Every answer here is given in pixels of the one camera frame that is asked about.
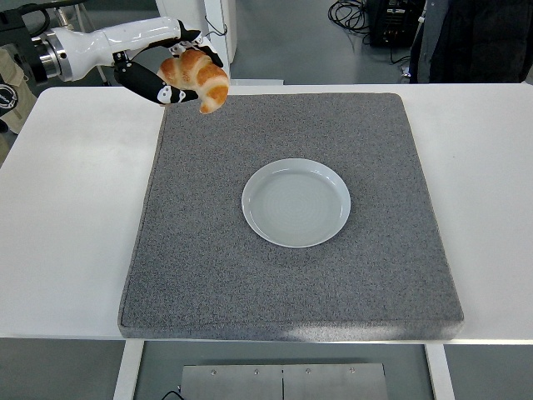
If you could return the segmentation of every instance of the table leg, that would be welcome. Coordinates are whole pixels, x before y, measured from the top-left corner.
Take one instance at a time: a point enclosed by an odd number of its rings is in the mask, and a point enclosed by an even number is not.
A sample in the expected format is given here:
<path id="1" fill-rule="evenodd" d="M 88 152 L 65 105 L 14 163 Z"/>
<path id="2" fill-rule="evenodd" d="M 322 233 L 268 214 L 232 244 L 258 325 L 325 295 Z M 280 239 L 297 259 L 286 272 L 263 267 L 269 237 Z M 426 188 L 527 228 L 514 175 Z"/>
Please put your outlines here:
<path id="1" fill-rule="evenodd" d="M 444 345 L 426 344 L 425 348 L 435 400 L 455 400 Z"/>
<path id="2" fill-rule="evenodd" d="M 132 400 L 137 385 L 137 375 L 141 365 L 144 340 L 127 339 L 122 354 L 120 370 L 113 400 Z"/>

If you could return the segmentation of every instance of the plate rim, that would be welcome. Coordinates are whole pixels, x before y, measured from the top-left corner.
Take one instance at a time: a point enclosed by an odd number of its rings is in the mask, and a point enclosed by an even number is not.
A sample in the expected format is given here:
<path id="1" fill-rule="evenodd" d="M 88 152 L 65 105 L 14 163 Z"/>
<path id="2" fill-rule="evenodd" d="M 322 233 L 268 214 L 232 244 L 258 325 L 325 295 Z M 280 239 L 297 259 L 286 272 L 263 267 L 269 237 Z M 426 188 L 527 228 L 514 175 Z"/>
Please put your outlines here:
<path id="1" fill-rule="evenodd" d="M 344 214 L 344 216 L 341 218 L 341 224 L 340 224 L 339 228 L 334 233 L 332 233 L 331 235 L 326 235 L 326 238 L 321 240 L 320 242 L 316 242 L 316 243 L 313 243 L 313 244 L 305 244 L 305 245 L 301 245 L 301 246 L 292 246 L 292 245 L 289 245 L 289 244 L 284 244 L 284 243 L 278 242 L 276 240 L 272 240 L 270 237 L 268 237 L 265 233 L 262 232 L 262 230 L 253 221 L 253 218 L 247 216 L 247 207 L 245 206 L 245 196 L 246 196 L 246 194 L 248 192 L 250 192 L 251 186 L 255 182 L 255 179 L 257 179 L 257 176 L 262 171 L 264 171 L 265 169 L 271 168 L 274 164 L 277 164 L 277 163 L 283 163 L 283 162 L 285 162 L 285 163 L 286 162 L 297 163 L 297 162 L 300 162 L 300 161 L 303 161 L 303 162 L 306 162 L 306 163 L 314 163 L 314 164 L 320 166 L 321 168 L 325 168 L 329 173 L 332 173 L 338 179 L 338 182 L 341 184 L 342 190 L 346 191 L 347 205 L 345 207 L 344 202 L 341 202 L 342 203 L 342 214 Z M 289 157 L 289 158 L 282 158 L 282 159 L 279 159 L 279 160 L 276 160 L 276 161 L 273 161 L 273 162 L 269 162 L 268 164 L 266 164 L 266 165 L 262 166 L 261 168 L 259 168 L 258 170 L 256 170 L 250 176 L 250 178 L 247 180 L 247 183 L 244 185 L 244 189 L 242 189 L 241 207 L 242 207 L 242 214 L 244 215 L 244 218 L 245 218 L 248 226 L 250 228 L 252 228 L 252 230 L 260 238 L 262 238 L 262 239 L 264 239 L 264 240 L 266 240 L 266 241 L 268 241 L 270 243 L 276 244 L 277 246 L 282 246 L 284 248 L 310 248 L 310 247 L 322 244 L 324 242 L 327 242 L 328 240 L 334 238 L 344 228 L 348 218 L 350 217 L 351 197 L 350 197 L 350 191 L 348 190 L 348 187 L 347 187 L 346 183 L 344 182 L 344 180 L 339 176 L 338 173 L 336 173 L 333 169 L 329 168 L 327 165 L 322 164 L 321 162 L 318 162 L 318 161 L 315 161 L 315 160 L 311 160 L 309 158 Z"/>

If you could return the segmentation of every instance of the croissant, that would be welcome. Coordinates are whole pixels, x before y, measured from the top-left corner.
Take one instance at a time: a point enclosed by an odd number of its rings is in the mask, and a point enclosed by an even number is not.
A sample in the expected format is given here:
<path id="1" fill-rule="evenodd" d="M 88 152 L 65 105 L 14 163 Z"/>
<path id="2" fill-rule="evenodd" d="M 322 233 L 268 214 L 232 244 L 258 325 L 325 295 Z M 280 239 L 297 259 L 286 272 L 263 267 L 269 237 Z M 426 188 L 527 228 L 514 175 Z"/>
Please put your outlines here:
<path id="1" fill-rule="evenodd" d="M 157 75 L 175 88 L 194 90 L 202 100 L 202 114 L 220 108 L 226 101 L 230 87 L 224 70 L 204 52 L 194 49 L 187 49 L 179 58 L 163 61 Z"/>

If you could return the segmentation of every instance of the dark clothing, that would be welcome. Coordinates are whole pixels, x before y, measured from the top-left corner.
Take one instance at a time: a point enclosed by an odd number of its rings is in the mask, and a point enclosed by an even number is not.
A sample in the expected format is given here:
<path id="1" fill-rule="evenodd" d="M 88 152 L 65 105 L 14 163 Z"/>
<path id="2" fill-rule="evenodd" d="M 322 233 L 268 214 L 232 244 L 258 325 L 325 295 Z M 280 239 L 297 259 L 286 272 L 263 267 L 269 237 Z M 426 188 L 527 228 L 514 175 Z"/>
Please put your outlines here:
<path id="1" fill-rule="evenodd" d="M 533 0 L 452 0 L 431 83 L 519 83 L 533 64 Z"/>

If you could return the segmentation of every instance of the white table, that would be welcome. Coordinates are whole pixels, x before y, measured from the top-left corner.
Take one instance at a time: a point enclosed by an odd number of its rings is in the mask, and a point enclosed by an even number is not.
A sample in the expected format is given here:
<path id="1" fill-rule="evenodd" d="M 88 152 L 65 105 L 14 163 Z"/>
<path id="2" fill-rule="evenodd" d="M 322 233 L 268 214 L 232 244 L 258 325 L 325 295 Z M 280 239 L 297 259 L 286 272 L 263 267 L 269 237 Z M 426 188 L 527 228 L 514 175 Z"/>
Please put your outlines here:
<path id="1" fill-rule="evenodd" d="M 449 343 L 533 343 L 533 87 L 232 87 L 398 93 L 465 313 Z M 117 311 L 163 108 L 48 89 L 0 169 L 0 337 L 121 338 Z"/>

